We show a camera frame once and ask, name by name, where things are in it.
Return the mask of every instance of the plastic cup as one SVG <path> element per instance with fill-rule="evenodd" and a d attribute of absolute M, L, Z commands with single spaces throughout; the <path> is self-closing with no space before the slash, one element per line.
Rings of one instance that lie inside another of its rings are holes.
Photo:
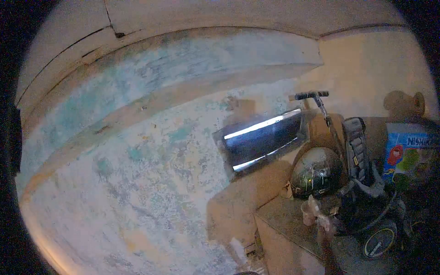
<path fill-rule="evenodd" d="M 305 201 L 301 204 L 301 211 L 303 213 L 303 223 L 307 226 L 314 225 L 316 222 L 316 217 L 313 215 L 309 205 L 308 201 Z"/>

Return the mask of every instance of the black helmet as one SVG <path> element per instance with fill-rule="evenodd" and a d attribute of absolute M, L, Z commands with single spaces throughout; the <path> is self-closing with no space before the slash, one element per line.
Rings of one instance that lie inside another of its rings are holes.
<path fill-rule="evenodd" d="M 295 165 L 290 184 L 293 196 L 322 197 L 339 187 L 342 161 L 331 149 L 316 147 L 307 151 Z"/>

